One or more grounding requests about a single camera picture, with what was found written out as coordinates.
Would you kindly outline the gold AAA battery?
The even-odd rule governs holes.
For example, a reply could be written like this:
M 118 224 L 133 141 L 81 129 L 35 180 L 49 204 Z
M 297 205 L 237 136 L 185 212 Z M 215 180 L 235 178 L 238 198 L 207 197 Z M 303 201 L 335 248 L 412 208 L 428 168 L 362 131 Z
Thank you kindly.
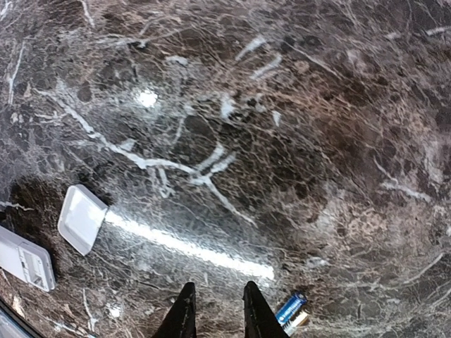
M 303 326 L 309 319 L 310 314 L 306 311 L 300 311 L 297 315 L 293 316 L 286 324 L 283 326 L 283 330 L 291 337 L 299 327 Z

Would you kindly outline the white battery cover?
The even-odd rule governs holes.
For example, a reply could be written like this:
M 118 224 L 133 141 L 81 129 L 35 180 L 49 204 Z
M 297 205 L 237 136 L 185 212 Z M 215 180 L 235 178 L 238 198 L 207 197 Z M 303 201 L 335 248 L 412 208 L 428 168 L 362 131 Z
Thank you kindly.
M 60 235 L 82 256 L 94 246 L 109 207 L 82 184 L 69 186 L 58 219 Z

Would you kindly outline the blue AAA battery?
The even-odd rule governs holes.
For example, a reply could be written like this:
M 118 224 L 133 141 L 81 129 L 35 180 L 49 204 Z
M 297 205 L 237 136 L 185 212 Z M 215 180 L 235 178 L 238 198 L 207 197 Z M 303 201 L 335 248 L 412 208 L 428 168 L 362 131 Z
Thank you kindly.
M 276 312 L 276 320 L 284 326 L 296 312 L 307 303 L 307 298 L 301 292 L 295 292 Z

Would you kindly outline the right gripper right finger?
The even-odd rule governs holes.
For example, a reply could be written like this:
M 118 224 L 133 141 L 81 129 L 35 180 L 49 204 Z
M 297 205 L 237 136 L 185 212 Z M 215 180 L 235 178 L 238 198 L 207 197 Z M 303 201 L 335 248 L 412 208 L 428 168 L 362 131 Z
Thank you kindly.
M 246 284 L 243 301 L 246 338 L 288 338 L 255 282 Z

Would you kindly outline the white remote control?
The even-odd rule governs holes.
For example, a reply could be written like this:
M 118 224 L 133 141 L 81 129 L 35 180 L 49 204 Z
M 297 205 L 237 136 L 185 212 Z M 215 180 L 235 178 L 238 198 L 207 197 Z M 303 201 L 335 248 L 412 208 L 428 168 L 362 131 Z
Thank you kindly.
M 49 252 L 5 227 L 1 227 L 1 268 L 44 292 L 55 289 Z

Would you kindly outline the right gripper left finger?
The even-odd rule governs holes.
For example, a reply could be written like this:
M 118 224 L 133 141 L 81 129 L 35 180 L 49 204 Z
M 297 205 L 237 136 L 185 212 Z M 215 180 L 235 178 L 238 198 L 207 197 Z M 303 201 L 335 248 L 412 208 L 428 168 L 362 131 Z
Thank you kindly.
M 187 282 L 152 338 L 195 338 L 195 318 L 195 285 Z

